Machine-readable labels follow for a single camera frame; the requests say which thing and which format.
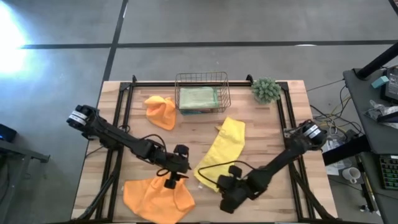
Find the green cloth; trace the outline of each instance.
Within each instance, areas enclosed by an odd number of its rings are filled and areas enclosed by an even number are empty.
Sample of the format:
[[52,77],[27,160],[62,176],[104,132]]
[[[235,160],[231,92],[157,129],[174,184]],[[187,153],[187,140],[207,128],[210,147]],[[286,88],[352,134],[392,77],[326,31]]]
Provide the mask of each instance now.
[[181,88],[180,109],[217,108],[217,90],[212,87]]

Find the wooden tabletop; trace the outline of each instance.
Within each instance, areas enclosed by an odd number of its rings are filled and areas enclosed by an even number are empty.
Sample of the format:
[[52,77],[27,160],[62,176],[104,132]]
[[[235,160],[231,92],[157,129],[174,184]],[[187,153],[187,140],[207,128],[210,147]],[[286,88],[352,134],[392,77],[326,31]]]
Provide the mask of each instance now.
[[[287,82],[297,124],[306,119],[311,119],[312,114],[304,82],[301,80]],[[119,84],[120,82],[104,82],[102,88],[98,109],[100,109],[100,116],[107,119],[108,122],[113,120]],[[152,95],[174,98],[174,87],[136,87],[133,91],[130,109],[129,125],[131,130],[129,134],[137,138],[148,134],[158,134],[166,142],[169,151],[172,151],[176,144],[185,144],[190,148],[189,162],[191,167],[194,168],[213,144],[217,135],[215,126],[222,125],[225,117],[230,116],[246,123],[246,144],[238,159],[246,161],[254,167],[265,165],[284,150],[277,105],[276,103],[259,105],[254,100],[249,87],[230,87],[229,89],[231,106],[224,113],[190,116],[182,116],[177,113],[177,122],[174,129],[166,131],[154,126],[147,120],[146,107],[143,102]],[[124,99],[122,105],[120,124],[123,119],[125,101],[126,99]],[[284,97],[282,97],[282,103],[285,117],[288,118]],[[87,153],[98,147],[99,142],[90,142]],[[72,218],[82,214],[98,193],[105,158],[106,149],[101,149],[85,160]],[[304,161],[312,192],[326,210],[337,217],[321,152],[307,152],[304,155]],[[244,173],[249,171],[247,167],[240,167]],[[157,166],[146,164],[136,159],[129,150],[124,150],[114,211],[115,222],[145,222],[144,219],[135,215],[123,203],[122,186],[126,180],[153,178],[158,169]],[[199,188],[199,181],[193,176],[193,172],[189,172],[187,175],[189,179],[185,182],[185,185],[195,199],[196,206],[181,222],[297,221],[287,167],[283,168],[272,178],[266,192],[254,201],[247,199],[235,210],[234,214],[222,212],[218,208],[221,194],[206,187]],[[304,208],[303,211],[306,213],[307,209],[303,193],[300,194],[300,198]],[[106,197],[104,209],[108,207],[108,199],[109,193]]]

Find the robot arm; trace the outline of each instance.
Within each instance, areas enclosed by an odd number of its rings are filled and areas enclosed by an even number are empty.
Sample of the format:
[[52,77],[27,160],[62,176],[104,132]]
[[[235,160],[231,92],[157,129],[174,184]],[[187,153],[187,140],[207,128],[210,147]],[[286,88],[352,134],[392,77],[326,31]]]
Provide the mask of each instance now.
[[151,139],[138,139],[119,128],[109,124],[99,116],[96,108],[78,105],[75,111],[67,119],[69,126],[82,132],[82,136],[99,137],[100,143],[108,149],[117,149],[126,146],[138,159],[157,165],[172,173],[170,180],[166,181],[165,187],[173,189],[175,181],[187,173],[190,169],[188,162],[188,147],[177,145],[174,153],[169,153],[163,144]]
[[218,177],[217,186],[223,197],[220,203],[221,210],[233,213],[247,198],[254,200],[267,190],[274,174],[296,160],[298,156],[308,150],[317,150],[326,142],[325,133],[310,120],[291,131],[294,133],[286,133],[287,149],[266,166],[253,169],[243,178],[241,178],[242,170],[240,168],[230,166],[229,173],[233,176],[221,175]]

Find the keyboard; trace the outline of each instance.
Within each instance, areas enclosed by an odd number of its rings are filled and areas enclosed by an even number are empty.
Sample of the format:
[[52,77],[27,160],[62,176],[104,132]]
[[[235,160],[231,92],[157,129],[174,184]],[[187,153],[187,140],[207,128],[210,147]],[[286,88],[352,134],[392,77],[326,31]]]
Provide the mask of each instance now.
[[385,189],[398,190],[398,156],[380,155],[382,186]]

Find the green succulent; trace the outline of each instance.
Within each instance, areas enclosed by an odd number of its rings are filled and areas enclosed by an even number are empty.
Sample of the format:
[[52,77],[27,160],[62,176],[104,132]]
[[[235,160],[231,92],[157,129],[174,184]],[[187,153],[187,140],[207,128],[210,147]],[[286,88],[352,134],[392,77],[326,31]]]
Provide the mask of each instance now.
[[268,104],[280,99],[280,85],[272,78],[259,78],[251,86],[254,98],[260,104]]

